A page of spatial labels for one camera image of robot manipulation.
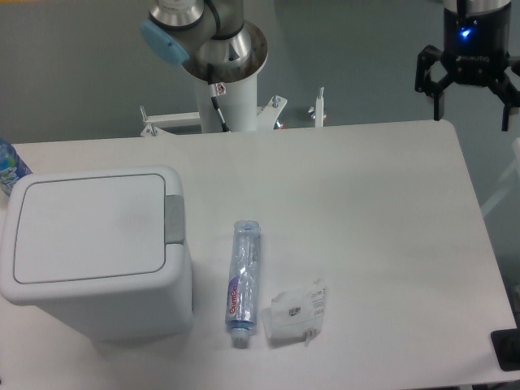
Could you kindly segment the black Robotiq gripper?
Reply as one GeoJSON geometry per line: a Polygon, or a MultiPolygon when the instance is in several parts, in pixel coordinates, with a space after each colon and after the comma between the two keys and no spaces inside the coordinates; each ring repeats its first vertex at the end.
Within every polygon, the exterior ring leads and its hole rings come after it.
{"type": "Polygon", "coordinates": [[[444,91],[453,83],[485,86],[503,103],[501,131],[519,113],[519,90],[505,73],[519,75],[519,57],[508,52],[510,1],[444,1],[444,50],[427,45],[417,57],[414,90],[433,102],[433,119],[444,117],[444,91]],[[431,69],[445,70],[438,81],[431,69]]]}

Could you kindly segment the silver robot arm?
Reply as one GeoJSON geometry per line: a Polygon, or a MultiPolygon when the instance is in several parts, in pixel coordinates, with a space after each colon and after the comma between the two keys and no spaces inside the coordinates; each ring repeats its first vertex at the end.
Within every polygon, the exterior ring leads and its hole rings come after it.
{"type": "MultiPolygon", "coordinates": [[[[453,84],[491,90],[503,103],[503,131],[519,109],[519,92],[509,79],[519,60],[510,55],[508,1],[444,2],[444,46],[419,54],[414,88],[444,114],[444,91],[453,84]]],[[[164,62],[183,67],[194,79],[197,113],[169,115],[173,128],[194,120],[204,133],[268,131],[276,127],[286,100],[257,104],[257,76],[267,61],[267,40],[244,17],[241,1],[154,1],[141,23],[147,46],[164,62]]]]}

